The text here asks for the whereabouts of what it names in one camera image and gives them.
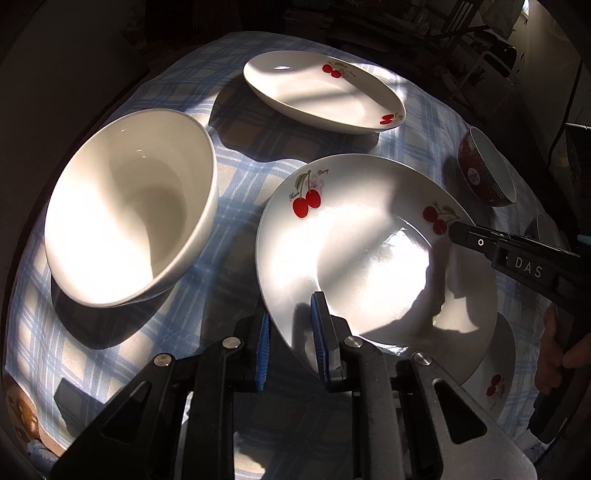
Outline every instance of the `red bowl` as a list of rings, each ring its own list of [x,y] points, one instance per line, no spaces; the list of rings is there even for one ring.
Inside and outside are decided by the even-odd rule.
[[[476,127],[470,127],[462,138],[457,160],[468,185],[484,203],[491,207],[515,203],[515,184],[503,156]]]

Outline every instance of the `tablecloth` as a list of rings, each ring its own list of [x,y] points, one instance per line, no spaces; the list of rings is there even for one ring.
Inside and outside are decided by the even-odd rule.
[[[273,50],[328,54],[374,74],[405,103],[406,121],[379,135],[354,136],[282,116],[261,102],[242,77],[249,59]],[[261,32],[229,34],[143,84],[108,122],[155,107],[197,119],[211,136],[218,161],[213,232],[170,295],[126,307],[116,320],[105,317],[105,311],[68,304],[55,286],[52,298],[44,212],[18,269],[6,369],[31,397],[43,429],[64,448],[153,355],[193,354],[253,313],[259,294],[254,242],[260,215],[273,191],[304,163],[352,152],[402,162],[444,187],[476,223],[503,231],[523,233],[543,211],[512,167],[516,204],[484,206],[457,166],[457,146],[468,125],[456,112],[393,72],[312,41]],[[497,285],[498,309],[509,320],[517,346],[515,376],[499,424],[519,439],[537,394],[533,378],[548,302],[502,274]],[[277,338],[271,358],[265,392],[236,398],[236,477],[350,478],[348,400],[325,393]]]

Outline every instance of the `black cable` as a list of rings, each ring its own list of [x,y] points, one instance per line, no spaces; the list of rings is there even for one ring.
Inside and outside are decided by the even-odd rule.
[[[570,109],[573,106],[574,94],[577,93],[577,87],[579,86],[579,79],[581,78],[581,70],[583,70],[583,59],[579,62],[579,69],[577,70],[577,75],[574,76],[574,83],[573,89],[570,91],[569,102],[566,104],[566,110],[564,111],[564,118],[560,124],[560,128],[558,129],[558,133],[556,134],[556,138],[552,142],[552,146],[550,147],[550,152],[548,153],[548,170],[550,169],[550,162],[552,161],[552,153],[554,153],[554,149],[560,137],[564,132],[564,124],[569,121],[569,113]]]

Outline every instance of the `red cherry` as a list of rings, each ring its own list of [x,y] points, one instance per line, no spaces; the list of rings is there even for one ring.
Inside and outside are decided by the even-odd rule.
[[[293,203],[293,209],[298,217],[304,218],[308,215],[308,202],[303,197],[296,198]]]
[[[433,231],[437,235],[443,235],[445,232],[447,232],[447,225],[443,220],[437,219],[433,222]]]
[[[314,189],[308,190],[308,193],[306,193],[306,202],[312,208],[318,208],[320,206],[320,193]]]
[[[426,207],[423,210],[423,218],[430,223],[433,223],[435,220],[437,220],[437,211],[435,210],[435,207]]]

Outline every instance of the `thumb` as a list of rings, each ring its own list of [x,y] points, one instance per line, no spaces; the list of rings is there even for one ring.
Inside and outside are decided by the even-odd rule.
[[[591,333],[564,354],[562,364],[565,368],[580,368],[591,364]]]

